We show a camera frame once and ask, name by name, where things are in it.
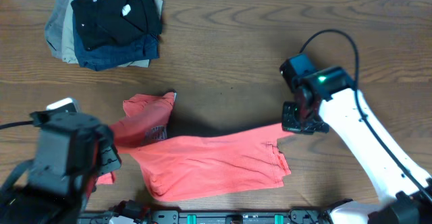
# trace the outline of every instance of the black folded garment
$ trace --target black folded garment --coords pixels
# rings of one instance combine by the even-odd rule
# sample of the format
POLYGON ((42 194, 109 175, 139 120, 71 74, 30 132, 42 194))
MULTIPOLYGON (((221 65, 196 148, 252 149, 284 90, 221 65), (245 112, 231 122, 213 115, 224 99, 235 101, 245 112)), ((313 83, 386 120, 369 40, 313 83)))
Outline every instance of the black folded garment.
POLYGON ((162 33, 154 0, 74 0, 76 30, 84 48, 124 46, 145 34, 162 33), (123 16, 122 9, 129 5, 123 16))

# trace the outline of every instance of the gray garment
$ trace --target gray garment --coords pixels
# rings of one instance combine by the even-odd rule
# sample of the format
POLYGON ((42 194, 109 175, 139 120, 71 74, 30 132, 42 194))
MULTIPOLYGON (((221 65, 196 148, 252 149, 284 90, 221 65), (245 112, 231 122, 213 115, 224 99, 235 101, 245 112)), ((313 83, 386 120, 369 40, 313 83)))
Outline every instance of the gray garment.
POLYGON ((61 33, 69 0, 55 0, 54 10, 45 24, 45 40, 53 57, 61 59, 61 33))
MULTIPOLYGON (((73 29, 74 25, 72 24, 72 17, 74 14, 74 11, 72 10, 72 6, 70 3, 73 0, 69 0, 69 3, 66 8, 65 12, 65 19, 63 22, 63 34, 62 34, 62 40, 61 40, 61 52, 62 52, 62 59, 66 63, 78 63, 78 60, 75 56, 75 49, 74 49, 74 34, 73 29)), ((159 16, 162 13, 162 0, 155 0, 155 4, 157 7, 157 10, 159 11, 159 16)), ((123 65, 119 65, 119 67, 126 67, 126 66, 139 66, 139 67, 148 67, 150 63, 149 59, 140 60, 140 61, 133 61, 128 62, 123 65)))

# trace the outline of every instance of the wood grain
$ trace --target wood grain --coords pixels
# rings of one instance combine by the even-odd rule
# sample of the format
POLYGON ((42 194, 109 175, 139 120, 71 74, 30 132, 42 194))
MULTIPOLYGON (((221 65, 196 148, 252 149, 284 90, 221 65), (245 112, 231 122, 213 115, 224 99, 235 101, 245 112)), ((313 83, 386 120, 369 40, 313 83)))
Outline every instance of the wood grain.
MULTIPOLYGON (((66 96, 105 123, 124 116, 136 93, 178 92, 170 136, 217 136, 277 122, 292 99, 278 72, 303 42, 325 28, 351 34, 360 51, 360 87, 376 116, 401 147, 432 171, 431 0, 164 0, 161 58, 149 68, 93 72, 52 58, 43 27, 54 0, 0 4, 0 120, 20 121, 66 96)), ((348 43, 325 34, 307 53, 324 68, 352 74, 348 43)), ((0 182, 34 155, 37 130, 0 133, 0 182)), ((145 190, 138 164, 121 156, 114 186, 100 186, 89 209, 120 200, 182 209, 285 209, 341 198, 376 203, 366 174, 334 133, 281 139, 292 174, 283 188, 158 203, 145 190)))

